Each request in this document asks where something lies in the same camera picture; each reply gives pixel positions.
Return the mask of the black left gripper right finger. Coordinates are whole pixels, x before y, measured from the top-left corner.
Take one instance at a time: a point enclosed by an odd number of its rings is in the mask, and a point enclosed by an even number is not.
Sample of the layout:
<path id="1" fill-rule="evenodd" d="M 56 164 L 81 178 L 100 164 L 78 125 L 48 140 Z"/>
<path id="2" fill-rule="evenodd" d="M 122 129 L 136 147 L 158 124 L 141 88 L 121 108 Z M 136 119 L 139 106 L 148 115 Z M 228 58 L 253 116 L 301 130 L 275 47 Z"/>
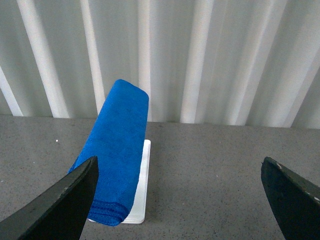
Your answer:
<path id="1" fill-rule="evenodd" d="M 289 168 L 265 157 L 261 182 L 286 240 L 320 238 L 320 188 Z"/>

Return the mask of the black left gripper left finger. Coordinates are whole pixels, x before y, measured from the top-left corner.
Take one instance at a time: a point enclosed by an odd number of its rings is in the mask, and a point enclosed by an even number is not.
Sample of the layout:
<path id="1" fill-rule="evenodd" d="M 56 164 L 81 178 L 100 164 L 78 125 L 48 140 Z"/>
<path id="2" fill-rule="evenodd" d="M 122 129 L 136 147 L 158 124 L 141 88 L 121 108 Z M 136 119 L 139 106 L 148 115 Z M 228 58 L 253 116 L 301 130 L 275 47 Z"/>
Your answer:
<path id="1" fill-rule="evenodd" d="M 2 240 L 78 240 L 99 177 L 98 158 L 71 173 L 0 223 Z"/>

